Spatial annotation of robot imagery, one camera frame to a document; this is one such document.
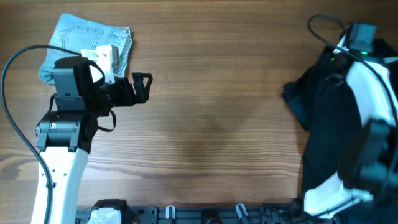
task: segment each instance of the folded jeans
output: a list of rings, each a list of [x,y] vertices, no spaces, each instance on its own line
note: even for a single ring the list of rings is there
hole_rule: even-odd
[[[81,49],[94,50],[101,45],[116,46],[119,49],[119,66],[113,68],[113,72],[118,77],[124,77],[132,39],[128,27],[107,26],[71,14],[62,14],[49,44],[75,52],[80,52]],[[69,56],[72,54],[47,49],[47,56],[39,70],[39,78],[45,83],[54,84],[55,61]]]

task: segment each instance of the black cloth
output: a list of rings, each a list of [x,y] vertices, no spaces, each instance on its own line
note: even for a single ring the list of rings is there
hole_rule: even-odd
[[[385,57],[397,55],[382,40],[375,41],[375,46],[375,51]],[[310,132],[302,157],[302,193],[318,187],[337,171],[341,153],[362,128],[356,100],[345,77],[331,72],[332,56],[332,49],[327,47],[318,62],[296,82],[284,85],[282,93],[303,129]],[[377,208],[356,205],[339,216],[344,224],[398,223],[398,203],[391,200]]]

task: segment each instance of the wood grain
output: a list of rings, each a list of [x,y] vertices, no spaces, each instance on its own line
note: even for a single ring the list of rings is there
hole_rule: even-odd
[[[395,1],[3,1],[0,65],[17,50],[49,42],[61,13],[128,26],[129,72],[152,73],[149,101],[116,108],[99,132],[79,206],[104,198],[130,205],[287,202],[300,189],[308,134],[286,107],[283,84],[316,61],[323,44],[306,30],[315,13],[374,22],[398,43]],[[337,26],[315,28],[337,41]],[[35,142],[53,86],[37,71],[44,50],[21,55],[6,78],[9,109]],[[0,223],[29,223],[37,188],[32,153],[0,112]],[[110,118],[100,123],[111,126]]]

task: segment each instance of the blue cloth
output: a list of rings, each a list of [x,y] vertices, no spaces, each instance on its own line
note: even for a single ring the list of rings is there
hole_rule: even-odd
[[[132,39],[128,27],[106,26],[71,14],[62,14],[49,44],[75,52],[80,52],[81,49],[94,50],[100,45],[116,46],[119,49],[119,66],[114,68],[113,72],[119,77],[124,77]],[[47,56],[39,70],[39,78],[45,83],[54,84],[54,63],[68,56],[72,55],[47,49]]]

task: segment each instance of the wooden surface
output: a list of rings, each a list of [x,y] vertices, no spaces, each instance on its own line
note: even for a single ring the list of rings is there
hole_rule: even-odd
[[[116,108],[83,174],[79,207],[104,198],[130,205],[287,202],[300,189],[308,134],[282,85],[316,61],[323,44],[306,29],[315,13],[375,22],[398,43],[396,1],[3,1],[0,65],[47,44],[61,13],[134,33],[132,71],[152,73],[149,101]],[[337,26],[315,27],[337,41]],[[6,78],[9,109],[35,144],[54,87],[37,78],[44,50],[21,55]],[[38,163],[0,112],[0,223],[29,223]],[[100,123],[111,126],[110,118]]]

